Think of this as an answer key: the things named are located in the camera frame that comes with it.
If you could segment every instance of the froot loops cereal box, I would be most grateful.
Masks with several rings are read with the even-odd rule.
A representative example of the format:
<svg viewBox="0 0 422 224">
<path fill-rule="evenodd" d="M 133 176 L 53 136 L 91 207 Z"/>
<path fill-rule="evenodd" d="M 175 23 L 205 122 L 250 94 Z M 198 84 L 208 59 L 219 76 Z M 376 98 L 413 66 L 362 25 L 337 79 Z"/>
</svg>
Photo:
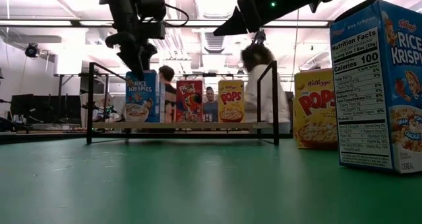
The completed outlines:
<svg viewBox="0 0 422 224">
<path fill-rule="evenodd" d="M 201 122 L 203 116 L 203 82 L 180 80 L 176 82 L 176 122 Z"/>
<path fill-rule="evenodd" d="M 331 69 L 295 75 L 293 135 L 299 148 L 337 149 L 336 102 Z"/>
<path fill-rule="evenodd" d="M 366 0 L 330 28 L 340 165 L 422 171 L 422 15 Z"/>
<path fill-rule="evenodd" d="M 125 118 L 128 122 L 164 123 L 164 84 L 154 70 L 144 71 L 144 80 L 126 74 Z"/>
<path fill-rule="evenodd" d="M 218 82 L 218 122 L 245 122 L 242 80 L 221 80 Z"/>
</svg>

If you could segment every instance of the yellow cereal box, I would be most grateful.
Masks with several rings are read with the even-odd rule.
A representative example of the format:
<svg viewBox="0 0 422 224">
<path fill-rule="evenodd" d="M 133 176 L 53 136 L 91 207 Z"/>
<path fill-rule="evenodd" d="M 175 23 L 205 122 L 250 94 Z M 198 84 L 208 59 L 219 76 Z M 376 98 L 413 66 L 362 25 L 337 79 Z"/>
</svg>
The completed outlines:
<svg viewBox="0 0 422 224">
<path fill-rule="evenodd" d="M 218 82 L 218 122 L 240 123 L 245 121 L 242 80 Z"/>
<path fill-rule="evenodd" d="M 293 133 L 299 148 L 337 149 L 332 69 L 295 75 Z"/>
</svg>

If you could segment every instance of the desk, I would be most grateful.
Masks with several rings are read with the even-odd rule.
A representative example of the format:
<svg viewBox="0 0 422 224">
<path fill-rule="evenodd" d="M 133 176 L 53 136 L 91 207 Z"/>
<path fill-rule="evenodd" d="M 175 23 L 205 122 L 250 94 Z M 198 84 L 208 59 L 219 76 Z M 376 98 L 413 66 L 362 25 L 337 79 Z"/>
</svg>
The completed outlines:
<svg viewBox="0 0 422 224">
<path fill-rule="evenodd" d="M 256 140 L 85 143 L 0 146 L 1 223 L 399 224 L 421 219 L 422 175 L 340 167 L 337 152 L 298 150 L 293 140 L 281 140 L 279 148 Z"/>
</svg>

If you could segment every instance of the man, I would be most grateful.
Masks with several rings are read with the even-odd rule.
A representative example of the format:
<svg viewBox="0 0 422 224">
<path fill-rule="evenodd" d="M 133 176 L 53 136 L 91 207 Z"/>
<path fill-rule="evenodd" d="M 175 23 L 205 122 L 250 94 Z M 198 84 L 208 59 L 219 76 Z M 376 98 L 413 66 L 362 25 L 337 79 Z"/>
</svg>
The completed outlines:
<svg viewBox="0 0 422 224">
<path fill-rule="evenodd" d="M 164 101 L 165 106 L 165 122 L 172 123 L 175 116 L 175 105 L 176 105 L 176 89 L 170 84 L 174 77 L 174 70 L 169 66 L 162 66 L 158 69 L 160 75 L 160 82 L 164 83 L 166 87 L 166 96 Z M 174 133 L 174 128 L 162 128 L 162 129 L 148 129 L 151 133 Z"/>
<path fill-rule="evenodd" d="M 206 88 L 206 100 L 204 114 L 206 122 L 218 122 L 218 102 L 214 98 L 214 90 L 211 86 Z"/>
<path fill-rule="evenodd" d="M 271 51 L 262 44 L 248 46 L 241 53 L 243 66 L 249 73 L 248 84 L 245 90 L 245 114 L 247 122 L 257 120 L 257 82 L 259 77 L 267 68 L 268 64 L 274 60 Z M 283 90 L 280 77 L 278 83 L 278 121 L 279 133 L 290 133 L 290 114 L 287 104 L 286 93 Z M 261 81 L 261 118 L 262 122 L 272 123 L 272 77 L 268 72 Z M 272 133 L 272 129 L 263 129 L 262 133 Z"/>
</svg>

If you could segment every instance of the cereal box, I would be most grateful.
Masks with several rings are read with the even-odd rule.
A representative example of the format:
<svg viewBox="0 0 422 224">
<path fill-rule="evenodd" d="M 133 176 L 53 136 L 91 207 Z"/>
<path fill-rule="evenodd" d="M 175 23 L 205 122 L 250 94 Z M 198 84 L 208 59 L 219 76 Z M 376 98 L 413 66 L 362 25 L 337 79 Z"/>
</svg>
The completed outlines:
<svg viewBox="0 0 422 224">
<path fill-rule="evenodd" d="M 218 122 L 245 122 L 244 87 L 242 80 L 218 82 Z"/>
<path fill-rule="evenodd" d="M 295 75 L 293 134 L 299 148 L 337 149 L 336 103 L 331 69 Z"/>
<path fill-rule="evenodd" d="M 202 81 L 176 82 L 176 122 L 201 122 L 203 116 Z"/>
<path fill-rule="evenodd" d="M 155 70 L 144 71 L 144 75 L 141 81 L 132 72 L 126 74 L 126 121 L 163 123 L 166 88 Z"/>
<path fill-rule="evenodd" d="M 422 171 L 420 20 L 367 0 L 331 26 L 340 165 Z"/>
</svg>

